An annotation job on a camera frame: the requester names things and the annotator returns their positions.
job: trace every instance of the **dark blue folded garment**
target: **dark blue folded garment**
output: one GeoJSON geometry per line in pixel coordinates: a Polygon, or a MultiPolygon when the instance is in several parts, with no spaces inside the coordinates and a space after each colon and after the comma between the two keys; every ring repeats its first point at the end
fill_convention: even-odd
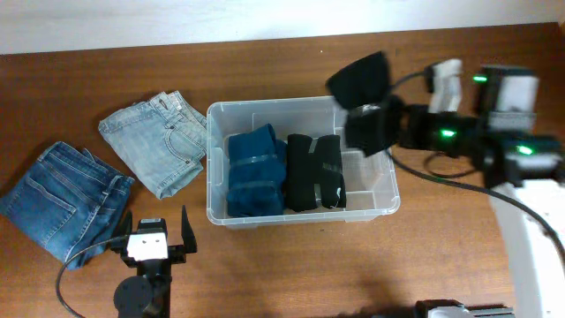
{"type": "Polygon", "coordinates": [[[284,211],[286,144],[275,138],[271,124],[231,136],[228,215],[278,216],[284,211]]]}

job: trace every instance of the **light blue jeans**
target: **light blue jeans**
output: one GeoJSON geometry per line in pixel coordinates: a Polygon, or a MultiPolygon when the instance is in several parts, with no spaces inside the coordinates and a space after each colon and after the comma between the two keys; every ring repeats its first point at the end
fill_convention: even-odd
{"type": "Polygon", "coordinates": [[[158,199],[172,196],[203,170],[206,118],[178,92],[119,110],[98,130],[158,199]]]}

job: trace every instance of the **folded jeans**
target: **folded jeans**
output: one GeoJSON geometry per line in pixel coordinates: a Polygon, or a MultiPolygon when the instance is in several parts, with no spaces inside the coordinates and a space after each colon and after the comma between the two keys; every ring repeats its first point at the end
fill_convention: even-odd
{"type": "MultiPolygon", "coordinates": [[[[45,150],[0,200],[0,213],[65,262],[111,237],[133,181],[88,150],[80,153],[59,141],[45,150]]],[[[81,255],[68,268],[82,267],[104,248],[81,255]]]]}
{"type": "Polygon", "coordinates": [[[178,92],[118,110],[98,130],[158,199],[174,195],[203,170],[206,118],[178,92]]]}

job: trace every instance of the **wooden table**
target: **wooden table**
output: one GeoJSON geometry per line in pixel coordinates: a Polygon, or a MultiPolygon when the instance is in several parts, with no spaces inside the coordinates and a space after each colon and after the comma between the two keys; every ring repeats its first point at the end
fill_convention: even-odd
{"type": "MultiPolygon", "coordinates": [[[[56,140],[88,148],[132,175],[97,125],[158,92],[179,90],[202,113],[217,101],[326,95],[330,75],[381,49],[396,79],[460,57],[464,113],[470,113],[471,76],[481,64],[528,66],[541,78],[538,132],[565,137],[565,49],[555,23],[3,56],[0,194],[56,140]]],[[[419,81],[400,94],[408,102],[430,97],[419,81]]],[[[425,155],[396,153],[415,167],[425,155]]],[[[445,171],[464,168],[462,160],[445,171]]],[[[173,268],[173,317],[333,316],[437,298],[515,305],[508,259],[487,198],[396,173],[400,209],[366,223],[250,231],[215,226],[206,217],[206,172],[163,201],[137,182],[128,208],[135,223],[166,218],[169,243],[178,244],[180,207],[188,207],[199,252],[173,268]]],[[[2,316],[66,316],[54,290],[61,264],[5,217],[0,217],[0,244],[2,316]]],[[[87,317],[112,317],[114,290],[131,275],[117,255],[105,253],[66,273],[63,294],[87,317]]]]}

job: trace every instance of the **plastic storage box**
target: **plastic storage box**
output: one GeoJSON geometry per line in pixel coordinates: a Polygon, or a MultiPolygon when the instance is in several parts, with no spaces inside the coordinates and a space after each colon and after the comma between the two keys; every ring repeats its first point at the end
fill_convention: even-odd
{"type": "Polygon", "coordinates": [[[379,153],[365,158],[356,149],[346,148],[342,136],[343,177],[347,208],[317,208],[296,213],[287,209],[282,216],[230,217],[226,195],[230,160],[228,138],[248,133],[270,123],[276,138],[286,140],[292,133],[313,138],[343,134],[346,111],[331,96],[266,100],[252,102],[216,102],[207,112],[207,216],[210,222],[230,228],[260,225],[327,221],[369,221],[396,212],[400,195],[395,167],[379,153]]]}

